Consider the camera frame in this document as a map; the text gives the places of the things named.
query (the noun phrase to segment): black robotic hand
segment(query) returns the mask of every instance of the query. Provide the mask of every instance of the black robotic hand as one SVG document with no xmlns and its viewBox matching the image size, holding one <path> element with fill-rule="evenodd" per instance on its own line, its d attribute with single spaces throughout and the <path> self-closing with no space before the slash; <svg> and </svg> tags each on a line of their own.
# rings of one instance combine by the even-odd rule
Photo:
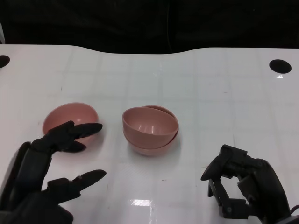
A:
<svg viewBox="0 0 299 224">
<path fill-rule="evenodd" d="M 73 216 L 58 204 L 80 197 L 80 191 L 102 179 L 106 172 L 94 170 L 69 181 L 60 178 L 48 182 L 41 191 L 51 157 L 57 151 L 79 152 L 85 145 L 75 139 L 90 136 L 101 124 L 75 126 L 69 121 L 55 127 L 41 139 L 25 142 L 12 159 L 2 184 L 0 224 L 71 224 Z"/>
<path fill-rule="evenodd" d="M 239 179 L 238 187 L 248 203 L 228 197 L 221 184 L 222 176 Z M 285 191 L 271 165 L 251 158 L 244 150 L 223 145 L 201 180 L 209 180 L 208 196 L 215 196 L 224 218 L 257 216 L 263 224 L 299 224 L 299 217 L 291 215 L 297 207 L 290 210 Z"/>
</svg>

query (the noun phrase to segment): bowl rim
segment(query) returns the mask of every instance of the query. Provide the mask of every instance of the bowl rim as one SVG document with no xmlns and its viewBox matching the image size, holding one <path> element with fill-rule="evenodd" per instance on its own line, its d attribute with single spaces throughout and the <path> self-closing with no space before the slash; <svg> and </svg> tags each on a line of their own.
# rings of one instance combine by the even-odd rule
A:
<svg viewBox="0 0 299 224">
<path fill-rule="evenodd" d="M 132 109 L 136 109 L 136 108 L 146 108 L 146 109 L 150 109 L 150 110 L 153 110 L 153 111 L 160 111 L 161 113 L 165 113 L 165 114 L 167 114 L 167 116 L 170 116 L 170 117 L 175 121 L 175 123 L 177 124 L 177 128 L 176 128 L 173 132 L 169 132 L 168 134 L 151 134 L 151 133 L 144 133 L 144 132 L 141 132 L 141 131 L 139 131 L 139 130 L 136 130 L 136 129 L 132 128 L 132 126 L 129 125 L 129 124 L 125 121 L 125 119 L 124 119 L 124 117 L 123 117 L 124 114 L 125 114 L 127 111 L 132 110 Z M 129 108 L 129 109 L 125 110 L 125 112 L 122 114 L 122 122 L 125 123 L 129 128 L 131 128 L 131 129 L 133 129 L 133 130 L 135 130 L 135 131 L 137 131 L 137 132 L 140 132 L 140 133 L 143 133 L 143 134 L 148 134 L 148 135 L 153 135 L 153 136 L 167 136 L 167 135 L 171 135 L 171 134 L 173 134 L 173 133 L 176 133 L 176 132 L 178 131 L 178 120 L 176 120 L 173 116 L 171 116 L 170 114 L 168 114 L 168 113 L 166 113 L 166 112 L 164 112 L 164 111 L 161 111 L 161 110 L 158 110 L 158 109 L 154 109 L 154 108 L 150 108 L 150 107 L 144 107 L 144 106 L 132 107 L 132 108 Z"/>
<path fill-rule="evenodd" d="M 90 106 L 90 105 L 88 105 L 88 104 L 86 104 L 86 103 L 72 102 L 72 103 L 63 104 L 63 105 L 60 105 L 60 106 L 54 108 L 54 109 L 53 109 L 53 110 L 46 116 L 46 118 L 43 120 L 42 131 L 43 131 L 43 134 L 44 134 L 44 135 L 46 134 L 45 131 L 44 131 L 44 126 L 45 126 L 46 120 L 49 118 L 49 116 L 50 116 L 54 111 L 58 110 L 59 108 L 64 107 L 64 106 L 67 106 L 67 105 L 71 105 L 71 104 L 81 104 L 81 105 L 84 105 L 84 106 L 89 107 L 89 108 L 95 113 L 97 121 L 99 120 L 99 115 L 98 115 L 97 111 L 96 111 L 92 106 Z"/>
<path fill-rule="evenodd" d="M 162 110 L 160 110 L 160 109 L 164 109 L 164 110 L 168 111 L 168 113 L 165 112 L 165 111 L 163 111 L 163 112 L 165 112 L 165 113 L 171 115 L 171 116 L 172 116 L 175 120 L 177 120 L 177 122 L 178 122 L 178 119 L 177 119 L 177 117 L 174 115 L 174 113 L 171 112 L 170 110 L 168 110 L 167 108 L 163 107 L 163 106 L 158 106 L 158 105 L 146 105 L 146 106 L 143 106 L 143 107 L 152 108 L 152 109 L 156 109 L 156 110 L 159 110 L 159 111 L 162 111 Z"/>
</svg>

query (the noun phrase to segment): white table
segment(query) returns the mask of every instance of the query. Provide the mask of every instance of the white table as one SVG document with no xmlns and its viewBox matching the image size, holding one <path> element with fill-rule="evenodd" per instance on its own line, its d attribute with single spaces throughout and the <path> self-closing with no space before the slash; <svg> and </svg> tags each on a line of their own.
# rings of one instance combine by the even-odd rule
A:
<svg viewBox="0 0 299 224">
<path fill-rule="evenodd" d="M 223 144 L 274 167 L 290 207 L 299 203 L 299 50 L 198 49 L 173 55 L 115 55 L 72 46 L 0 45 L 11 62 L 0 70 L 0 177 L 25 141 L 42 136 L 45 116 L 68 102 L 90 104 L 104 128 L 79 154 L 56 153 L 47 181 L 93 170 L 106 177 L 64 203 L 75 224 L 255 224 L 218 216 L 206 166 Z M 292 71 L 269 68 L 286 60 Z M 122 134 L 127 108 L 162 105 L 180 135 L 167 155 L 132 152 Z M 237 180 L 223 180 L 230 197 Z"/>
</svg>

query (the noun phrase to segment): stacked bowls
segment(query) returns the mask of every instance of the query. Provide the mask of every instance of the stacked bowls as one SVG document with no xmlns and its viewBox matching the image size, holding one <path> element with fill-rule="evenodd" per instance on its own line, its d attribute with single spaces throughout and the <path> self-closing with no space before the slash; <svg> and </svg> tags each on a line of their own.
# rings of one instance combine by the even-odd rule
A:
<svg viewBox="0 0 299 224">
<path fill-rule="evenodd" d="M 160 106 L 128 109 L 122 115 L 122 123 L 125 138 L 143 155 L 166 153 L 178 134 L 178 120 Z"/>
</svg>

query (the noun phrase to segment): plastic bowl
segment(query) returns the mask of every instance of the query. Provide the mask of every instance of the plastic bowl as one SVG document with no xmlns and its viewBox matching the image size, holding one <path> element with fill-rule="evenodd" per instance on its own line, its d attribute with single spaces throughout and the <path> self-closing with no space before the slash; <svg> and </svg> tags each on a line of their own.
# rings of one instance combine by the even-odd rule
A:
<svg viewBox="0 0 299 224">
<path fill-rule="evenodd" d="M 126 110 L 122 122 L 129 142 L 143 149 L 166 146 L 178 131 L 178 122 L 171 115 L 147 107 Z"/>
<path fill-rule="evenodd" d="M 96 123 L 99 120 L 97 112 L 87 104 L 69 103 L 57 107 L 51 111 L 43 122 L 43 134 L 50 129 L 72 120 L 75 125 Z M 77 139 L 76 141 L 88 144 L 93 136 Z"/>
<path fill-rule="evenodd" d="M 142 155 L 146 155 L 146 156 L 158 156 L 158 155 L 163 155 L 163 154 L 166 154 L 170 147 L 172 146 L 172 143 L 173 143 L 173 140 L 176 138 L 178 133 L 175 134 L 175 136 L 173 137 L 173 139 L 166 145 L 166 146 L 163 146 L 161 148 L 155 148 L 155 149 L 145 149 L 145 148 L 140 148 L 140 147 L 137 147 L 135 146 L 133 143 L 131 143 L 125 133 L 124 133 L 124 136 L 125 138 L 127 139 L 130 147 L 137 153 L 140 153 Z"/>
</svg>

